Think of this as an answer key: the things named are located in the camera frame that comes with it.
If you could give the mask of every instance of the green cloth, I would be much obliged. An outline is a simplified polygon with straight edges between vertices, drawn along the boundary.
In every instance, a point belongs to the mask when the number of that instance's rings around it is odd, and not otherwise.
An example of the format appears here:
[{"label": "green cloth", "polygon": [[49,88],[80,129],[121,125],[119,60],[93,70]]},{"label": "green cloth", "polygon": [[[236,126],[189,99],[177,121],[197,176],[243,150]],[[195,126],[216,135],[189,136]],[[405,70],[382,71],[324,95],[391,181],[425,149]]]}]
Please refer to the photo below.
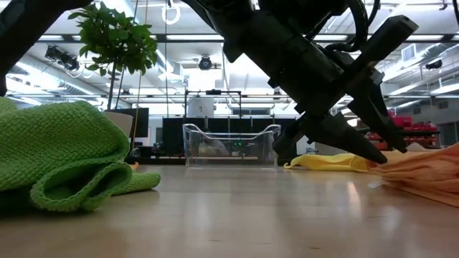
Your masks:
[{"label": "green cloth", "polygon": [[123,132],[87,102],[17,110],[0,97],[0,211],[92,211],[113,194],[159,184],[122,160]]}]

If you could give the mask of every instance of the transparent container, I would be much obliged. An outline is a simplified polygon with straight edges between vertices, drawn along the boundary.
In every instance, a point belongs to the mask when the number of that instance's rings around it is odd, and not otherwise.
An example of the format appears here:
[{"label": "transparent container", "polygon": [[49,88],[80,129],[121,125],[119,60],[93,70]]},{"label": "transparent container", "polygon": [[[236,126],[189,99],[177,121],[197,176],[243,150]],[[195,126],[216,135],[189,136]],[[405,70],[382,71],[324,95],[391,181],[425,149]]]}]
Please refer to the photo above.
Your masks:
[{"label": "transparent container", "polygon": [[278,155],[273,142],[280,125],[261,133],[204,133],[194,124],[184,124],[186,166],[276,167]]}]

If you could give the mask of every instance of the table surface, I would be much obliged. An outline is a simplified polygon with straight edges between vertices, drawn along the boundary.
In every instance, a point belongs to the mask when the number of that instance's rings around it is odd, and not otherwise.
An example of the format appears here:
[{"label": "table surface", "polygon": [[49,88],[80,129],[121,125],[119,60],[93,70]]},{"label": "table surface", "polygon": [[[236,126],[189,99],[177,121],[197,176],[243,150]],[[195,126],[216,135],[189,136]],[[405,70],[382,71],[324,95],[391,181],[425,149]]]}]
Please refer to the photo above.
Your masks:
[{"label": "table surface", "polygon": [[143,166],[155,191],[91,214],[0,219],[1,257],[458,257],[459,209],[377,176]]}]

